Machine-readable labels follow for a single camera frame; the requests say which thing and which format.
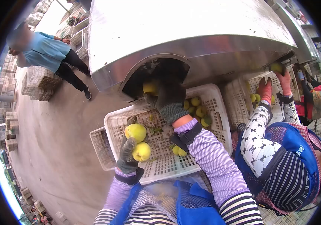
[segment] blue shirt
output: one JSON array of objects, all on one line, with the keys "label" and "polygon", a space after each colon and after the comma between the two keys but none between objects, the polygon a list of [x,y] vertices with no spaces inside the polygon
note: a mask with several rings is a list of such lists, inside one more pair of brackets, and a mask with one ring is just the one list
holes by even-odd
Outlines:
[{"label": "blue shirt", "polygon": [[54,73],[58,70],[60,62],[71,49],[68,44],[55,40],[53,35],[42,32],[34,32],[30,45],[37,52],[32,50],[23,52],[27,61],[26,67],[39,65]]}]

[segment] black and white striped shirt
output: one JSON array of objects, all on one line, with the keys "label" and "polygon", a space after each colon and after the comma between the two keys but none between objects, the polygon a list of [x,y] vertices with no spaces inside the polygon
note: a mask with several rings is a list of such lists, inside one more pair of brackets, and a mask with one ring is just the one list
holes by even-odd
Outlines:
[{"label": "black and white striped shirt", "polygon": [[[222,204],[221,217],[227,225],[258,225],[263,224],[261,214],[251,193],[240,193]],[[93,225],[108,224],[117,212],[111,209],[102,209],[95,218]],[[176,225],[167,214],[153,205],[138,208],[125,223],[127,225]]]},{"label": "black and white striped shirt", "polygon": [[309,193],[309,177],[305,164],[291,151],[287,151],[271,171],[264,191],[273,204],[284,211],[299,208]]}]

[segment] metal hood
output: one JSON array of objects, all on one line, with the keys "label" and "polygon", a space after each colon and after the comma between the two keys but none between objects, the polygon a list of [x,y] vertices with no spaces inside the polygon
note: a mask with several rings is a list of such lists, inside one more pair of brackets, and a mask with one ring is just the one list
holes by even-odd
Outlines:
[{"label": "metal hood", "polygon": [[93,1],[89,26],[89,65],[99,91],[118,92],[155,58],[187,63],[184,84],[196,86],[259,71],[296,47],[263,0]]}]

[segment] dirty glove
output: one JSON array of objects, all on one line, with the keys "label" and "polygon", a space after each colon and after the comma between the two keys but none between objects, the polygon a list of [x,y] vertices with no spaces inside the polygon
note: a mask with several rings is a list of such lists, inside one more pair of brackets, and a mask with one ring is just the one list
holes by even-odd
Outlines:
[{"label": "dirty glove", "polygon": [[267,84],[266,79],[263,77],[259,82],[259,95],[261,96],[261,100],[265,100],[269,103],[272,103],[272,79],[268,77]]},{"label": "dirty glove", "polygon": [[156,80],[156,85],[158,96],[145,93],[144,98],[159,111],[169,126],[177,119],[189,114],[189,111],[184,108],[186,92],[177,78],[163,75]]},{"label": "dirty glove", "polygon": [[[136,122],[137,117],[133,116],[128,119],[127,126],[130,124],[135,124]],[[129,137],[127,139],[125,135],[123,136],[117,166],[125,174],[132,173],[138,168],[138,161],[136,161],[132,156],[132,151],[136,144],[137,141],[134,137]]]},{"label": "dirty glove", "polygon": [[273,71],[277,78],[279,79],[280,86],[283,90],[283,95],[288,96],[292,94],[292,91],[290,90],[290,74],[289,71],[284,67],[284,76],[281,75],[278,71]]}]

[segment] machine opening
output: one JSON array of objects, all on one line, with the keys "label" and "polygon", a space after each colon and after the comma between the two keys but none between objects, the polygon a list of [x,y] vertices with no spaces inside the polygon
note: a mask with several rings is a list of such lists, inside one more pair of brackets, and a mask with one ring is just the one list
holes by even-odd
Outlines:
[{"label": "machine opening", "polygon": [[143,97],[143,83],[152,80],[163,73],[177,76],[182,82],[185,80],[189,65],[173,58],[158,58],[140,65],[126,81],[122,92],[137,100]]}]

